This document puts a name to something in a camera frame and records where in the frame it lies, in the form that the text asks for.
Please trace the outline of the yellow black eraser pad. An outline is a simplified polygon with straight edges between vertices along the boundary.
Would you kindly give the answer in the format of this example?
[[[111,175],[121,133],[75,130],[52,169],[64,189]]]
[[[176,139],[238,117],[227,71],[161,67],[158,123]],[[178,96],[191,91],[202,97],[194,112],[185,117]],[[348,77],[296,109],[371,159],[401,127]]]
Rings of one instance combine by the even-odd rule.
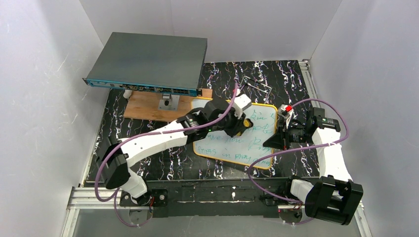
[[[249,128],[253,127],[253,122],[252,122],[249,118],[246,118],[246,119],[244,119],[244,121],[243,121],[243,126],[244,126],[246,129],[249,129]]]

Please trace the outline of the yellow-framed whiteboard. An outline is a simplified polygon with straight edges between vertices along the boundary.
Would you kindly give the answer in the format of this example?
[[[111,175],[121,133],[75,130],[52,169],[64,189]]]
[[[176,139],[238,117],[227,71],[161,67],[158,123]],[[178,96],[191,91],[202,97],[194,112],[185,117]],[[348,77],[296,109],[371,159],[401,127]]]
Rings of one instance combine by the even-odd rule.
[[[253,127],[236,137],[230,137],[224,131],[209,132],[205,139],[193,143],[194,153],[246,166],[272,154],[273,149],[264,147],[263,143],[275,133],[277,111],[273,105],[253,103],[245,110]]]

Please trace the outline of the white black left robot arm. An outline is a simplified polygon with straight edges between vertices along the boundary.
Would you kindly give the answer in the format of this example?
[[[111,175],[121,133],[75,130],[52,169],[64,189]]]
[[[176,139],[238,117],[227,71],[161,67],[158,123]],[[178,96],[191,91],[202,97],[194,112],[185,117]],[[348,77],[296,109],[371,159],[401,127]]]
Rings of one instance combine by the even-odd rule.
[[[108,190],[125,191],[134,203],[142,205],[151,192],[146,181],[131,169],[134,164],[169,148],[203,140],[210,132],[240,136],[252,127],[244,113],[250,106],[251,100],[245,95],[231,102],[215,98],[164,127],[111,142],[108,150],[98,157],[95,180],[102,179]]]

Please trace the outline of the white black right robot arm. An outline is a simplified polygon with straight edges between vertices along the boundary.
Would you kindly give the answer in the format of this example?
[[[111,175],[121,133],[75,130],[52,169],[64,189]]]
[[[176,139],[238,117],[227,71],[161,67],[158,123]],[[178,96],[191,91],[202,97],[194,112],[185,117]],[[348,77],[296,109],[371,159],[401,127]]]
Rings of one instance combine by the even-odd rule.
[[[306,112],[306,120],[293,118],[290,105],[280,107],[278,130],[264,146],[290,149],[292,143],[316,145],[319,179],[309,181],[296,176],[288,178],[277,190],[278,195],[300,201],[308,217],[340,225],[349,225],[363,196],[363,187],[354,183],[342,154],[340,124],[325,116],[325,110],[314,107]]]

